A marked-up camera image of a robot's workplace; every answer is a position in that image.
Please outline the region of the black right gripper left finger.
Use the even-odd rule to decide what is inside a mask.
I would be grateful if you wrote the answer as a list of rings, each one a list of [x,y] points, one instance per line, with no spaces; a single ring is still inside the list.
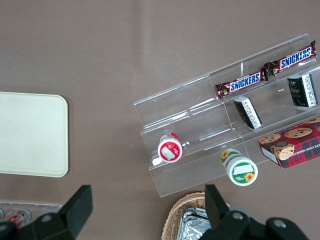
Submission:
[[[93,211],[92,186],[82,185],[57,213],[46,213],[18,228],[0,224],[2,240],[75,240]]]

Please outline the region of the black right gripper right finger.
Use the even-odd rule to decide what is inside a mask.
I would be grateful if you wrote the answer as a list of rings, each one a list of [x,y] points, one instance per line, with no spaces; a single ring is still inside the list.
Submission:
[[[307,240],[291,220],[271,217],[265,224],[240,210],[230,210],[214,184],[205,186],[205,211],[211,225],[201,240]]]

